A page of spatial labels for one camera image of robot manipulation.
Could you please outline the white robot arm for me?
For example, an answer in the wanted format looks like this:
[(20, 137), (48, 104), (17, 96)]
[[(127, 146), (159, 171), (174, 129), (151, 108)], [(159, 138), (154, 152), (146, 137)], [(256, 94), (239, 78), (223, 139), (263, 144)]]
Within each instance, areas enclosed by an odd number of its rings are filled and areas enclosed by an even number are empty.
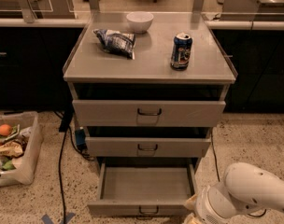
[(235, 216), (263, 208), (284, 214), (284, 181), (257, 166), (229, 165), (223, 179), (194, 194), (184, 206), (191, 211), (183, 224), (227, 224)]

